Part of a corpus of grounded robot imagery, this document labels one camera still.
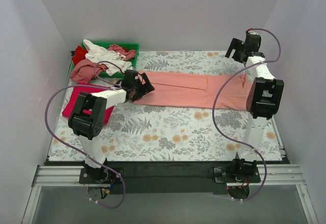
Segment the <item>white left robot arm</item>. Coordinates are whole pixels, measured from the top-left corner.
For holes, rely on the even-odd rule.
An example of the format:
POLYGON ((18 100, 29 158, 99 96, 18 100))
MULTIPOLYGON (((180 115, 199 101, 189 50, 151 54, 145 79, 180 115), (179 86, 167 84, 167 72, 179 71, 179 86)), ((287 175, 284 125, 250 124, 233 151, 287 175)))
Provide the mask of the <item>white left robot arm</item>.
POLYGON ((68 126, 78 136, 86 153, 84 168, 95 182, 108 179, 103 167, 106 157, 96 138, 103 129, 106 111, 126 101, 136 101, 154 91, 146 73, 126 70, 124 78, 100 92, 80 92, 68 119, 68 126))

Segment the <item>salmon pink t-shirt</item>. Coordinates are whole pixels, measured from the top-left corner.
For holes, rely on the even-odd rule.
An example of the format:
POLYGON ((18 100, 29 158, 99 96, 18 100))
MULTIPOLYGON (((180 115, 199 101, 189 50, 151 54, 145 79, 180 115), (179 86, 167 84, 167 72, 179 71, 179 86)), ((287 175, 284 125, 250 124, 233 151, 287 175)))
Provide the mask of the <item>salmon pink t-shirt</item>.
MULTIPOLYGON (((216 94, 230 75, 146 72, 155 90, 134 104, 212 109, 216 94)), ((223 88, 216 109, 246 110, 251 89, 247 75, 237 75, 223 88)))

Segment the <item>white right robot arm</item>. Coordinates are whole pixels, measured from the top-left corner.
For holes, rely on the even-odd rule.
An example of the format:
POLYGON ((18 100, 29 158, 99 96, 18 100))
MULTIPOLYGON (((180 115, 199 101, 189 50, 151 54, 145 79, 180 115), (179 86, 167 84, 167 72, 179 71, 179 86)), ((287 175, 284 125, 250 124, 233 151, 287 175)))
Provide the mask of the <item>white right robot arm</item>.
POLYGON ((284 82, 272 75, 265 55, 259 51, 262 38, 257 33, 258 30, 259 28, 248 29, 244 41, 232 39, 226 53, 228 58, 231 51, 234 51, 232 59, 242 63, 253 79, 246 101, 248 122, 243 141, 254 148, 245 146, 232 160, 230 175, 236 182, 249 181, 258 175, 259 155, 254 150, 259 148, 265 127, 279 110, 284 89, 284 82))

